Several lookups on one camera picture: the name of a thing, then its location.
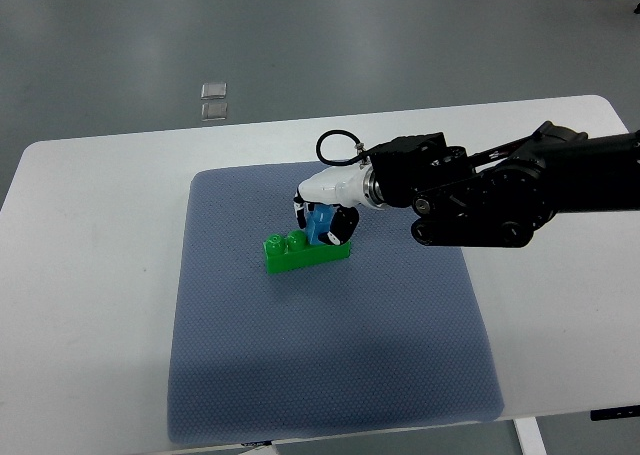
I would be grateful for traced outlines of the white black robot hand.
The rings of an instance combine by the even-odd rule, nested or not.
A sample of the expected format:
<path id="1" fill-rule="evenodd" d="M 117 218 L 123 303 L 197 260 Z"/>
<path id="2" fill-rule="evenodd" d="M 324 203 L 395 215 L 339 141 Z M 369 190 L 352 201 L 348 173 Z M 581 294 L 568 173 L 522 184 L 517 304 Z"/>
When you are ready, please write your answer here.
<path id="1" fill-rule="evenodd" d="M 304 180 L 296 189 L 293 204 L 299 228 L 311 235 L 311 245 L 344 245 L 359 222 L 358 205 L 377 208 L 365 190 L 370 168 L 330 167 Z M 307 229 L 308 218 L 320 205 L 334 207 L 331 220 L 319 228 Z"/>

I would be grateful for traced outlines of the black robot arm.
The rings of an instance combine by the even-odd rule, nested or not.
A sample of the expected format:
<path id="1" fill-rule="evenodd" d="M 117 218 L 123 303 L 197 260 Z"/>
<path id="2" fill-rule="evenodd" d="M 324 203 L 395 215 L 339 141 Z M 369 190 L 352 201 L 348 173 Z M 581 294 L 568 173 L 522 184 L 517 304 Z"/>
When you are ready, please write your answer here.
<path id="1" fill-rule="evenodd" d="M 361 171 L 354 200 L 412 208 L 426 246 L 520 248 L 558 213 L 639 207 L 639 135 L 590 138 L 544 122 L 531 135 L 470 155 L 443 133 L 396 137 L 347 160 Z"/>

